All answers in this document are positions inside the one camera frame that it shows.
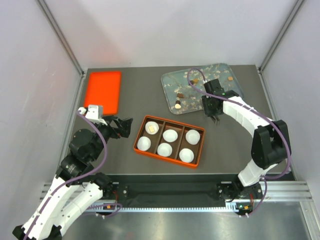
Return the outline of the orange chocolate box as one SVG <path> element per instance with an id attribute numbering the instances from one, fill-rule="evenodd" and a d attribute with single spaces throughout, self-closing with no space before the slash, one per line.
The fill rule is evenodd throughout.
<path id="1" fill-rule="evenodd" d="M 158 123 L 158 125 L 159 125 L 159 131 L 155 135 L 150 135 L 145 130 L 145 125 L 149 121 L 154 121 L 154 122 Z M 169 130 L 169 129 L 175 130 L 178 134 L 178 138 L 174 142 L 167 142 L 163 139 L 163 132 L 166 130 Z M 198 144 L 191 145 L 186 141 L 186 133 L 189 130 L 196 130 L 199 132 L 200 140 L 199 140 Z M 138 143 L 138 140 L 140 137 L 148 137 L 150 139 L 151 147 L 149 148 L 149 150 L 141 151 L 137 148 L 137 143 Z M 205 138 L 205 129 L 204 128 L 190 125 L 190 124 L 186 124 L 186 123 L 182 123 L 182 122 L 178 122 L 178 121 L 174 121 L 174 120 L 161 118 L 161 117 L 146 115 L 144 117 L 144 120 L 142 121 L 142 124 L 139 129 L 138 135 L 136 137 L 133 149 L 137 154 L 140 154 L 140 155 L 144 155 L 144 156 L 151 157 L 154 159 L 166 161 L 166 162 L 169 162 L 172 164 L 195 169 L 198 167 L 198 165 L 200 163 L 200 158 L 201 158 L 202 149 L 203 149 L 203 145 L 204 145 L 204 138 Z M 164 156 L 160 156 L 157 154 L 158 146 L 162 143 L 167 143 L 167 144 L 171 145 L 172 154 L 169 157 L 164 157 Z M 181 161 L 179 158 L 179 152 L 180 152 L 180 150 L 182 150 L 184 148 L 190 149 L 194 153 L 194 159 L 191 163 L 185 163 L 185 162 Z"/>

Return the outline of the metal tongs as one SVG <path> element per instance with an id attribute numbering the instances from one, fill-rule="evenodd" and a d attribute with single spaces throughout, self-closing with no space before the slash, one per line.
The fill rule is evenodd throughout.
<path id="1" fill-rule="evenodd" d="M 214 123 L 216 126 L 219 126 L 219 125 L 220 125 L 220 118 L 219 118 L 217 115 L 210 116 L 210 119 L 213 121 L 213 123 Z"/>

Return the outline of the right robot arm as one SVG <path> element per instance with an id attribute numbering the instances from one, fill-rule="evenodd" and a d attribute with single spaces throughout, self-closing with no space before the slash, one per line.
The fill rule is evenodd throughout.
<path id="1" fill-rule="evenodd" d="M 243 101 L 234 91 L 202 96 L 204 113 L 217 120 L 228 115 L 252 136 L 251 160 L 232 181 L 232 198 L 245 198 L 261 178 L 275 180 L 289 172 L 292 150 L 288 126 L 283 120 L 273 121 Z"/>

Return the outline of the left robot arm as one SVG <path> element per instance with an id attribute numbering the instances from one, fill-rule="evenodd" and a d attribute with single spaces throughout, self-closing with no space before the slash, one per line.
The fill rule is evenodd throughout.
<path id="1" fill-rule="evenodd" d="M 128 138 L 133 119 L 105 116 L 100 123 L 87 120 L 92 129 L 76 131 L 69 153 L 61 161 L 42 202 L 31 218 L 14 228 L 18 240 L 60 240 L 70 226 L 91 206 L 114 191 L 112 180 L 93 167 L 107 154 L 109 139 Z"/>

